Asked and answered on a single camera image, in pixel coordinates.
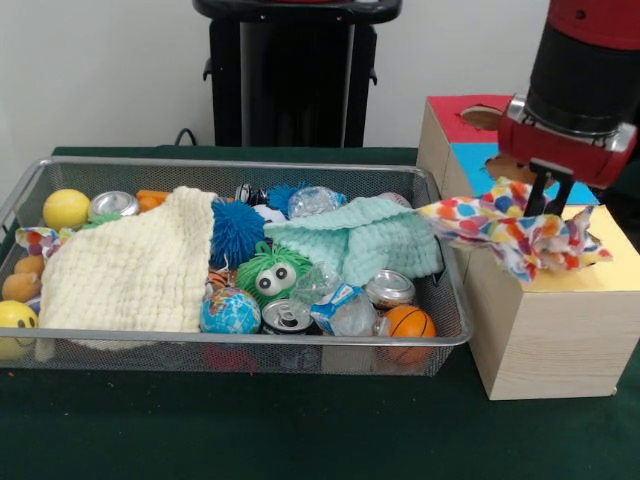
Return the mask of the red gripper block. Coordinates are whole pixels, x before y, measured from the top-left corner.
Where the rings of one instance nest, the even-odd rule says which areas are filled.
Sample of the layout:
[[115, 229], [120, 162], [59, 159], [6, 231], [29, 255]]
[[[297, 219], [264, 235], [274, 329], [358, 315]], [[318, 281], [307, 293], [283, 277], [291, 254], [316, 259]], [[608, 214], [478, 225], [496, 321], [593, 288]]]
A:
[[[543, 125], [526, 109], [523, 95], [512, 97], [500, 120], [498, 143], [501, 153], [534, 163], [569, 176], [555, 176], [558, 192], [553, 199], [553, 214], [561, 216], [574, 186], [574, 180], [604, 189], [623, 171], [638, 140], [638, 130], [621, 123], [604, 136], [577, 136], [561, 133]], [[526, 205], [526, 216], [544, 213], [549, 172], [536, 170]]]

